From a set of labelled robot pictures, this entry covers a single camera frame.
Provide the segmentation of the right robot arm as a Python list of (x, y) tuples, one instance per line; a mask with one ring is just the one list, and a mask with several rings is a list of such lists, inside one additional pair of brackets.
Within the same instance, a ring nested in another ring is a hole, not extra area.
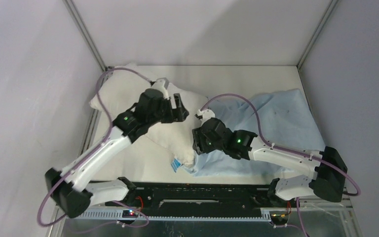
[(232, 131), (217, 118), (204, 121), (192, 130), (192, 135), (193, 149), (199, 155), (221, 151), (233, 159), (264, 161), (297, 172), (299, 175), (294, 178), (273, 179), (267, 193), (273, 206), (312, 195), (330, 202), (342, 200), (347, 166), (335, 148), (292, 150), (264, 142), (251, 131)]

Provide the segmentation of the light blue pillowcase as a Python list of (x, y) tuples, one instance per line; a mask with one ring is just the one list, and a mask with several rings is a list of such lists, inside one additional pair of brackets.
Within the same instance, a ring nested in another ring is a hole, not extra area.
[[(324, 140), (298, 89), (258, 94), (251, 105), (234, 96), (216, 99), (208, 104), (216, 117), (231, 130), (247, 130), (262, 134), (277, 145), (303, 150), (325, 149)], [(288, 172), (289, 169), (263, 162), (236, 160), (221, 151), (196, 155), (194, 165), (181, 166), (195, 177), (260, 176)]]

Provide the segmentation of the white pillow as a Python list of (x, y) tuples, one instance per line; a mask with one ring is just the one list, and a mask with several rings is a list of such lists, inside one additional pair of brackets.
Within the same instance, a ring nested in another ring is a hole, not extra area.
[(131, 142), (146, 137), (170, 151), (180, 164), (192, 167), (195, 151), (191, 131), (199, 126), (195, 114), (207, 98), (169, 81), (155, 86), (160, 78), (135, 63), (117, 66), (89, 104), (108, 111), (113, 126)]

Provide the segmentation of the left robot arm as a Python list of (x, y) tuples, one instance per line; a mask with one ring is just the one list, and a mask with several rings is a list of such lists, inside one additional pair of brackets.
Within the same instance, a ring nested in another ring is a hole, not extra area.
[(126, 178), (91, 183), (91, 179), (110, 159), (131, 146), (158, 123), (184, 122), (189, 112), (179, 93), (170, 98), (158, 89), (146, 89), (129, 109), (110, 122), (106, 135), (71, 164), (45, 173), (48, 197), (69, 218), (76, 218), (88, 207), (119, 200), (132, 205), (136, 199), (133, 184)]

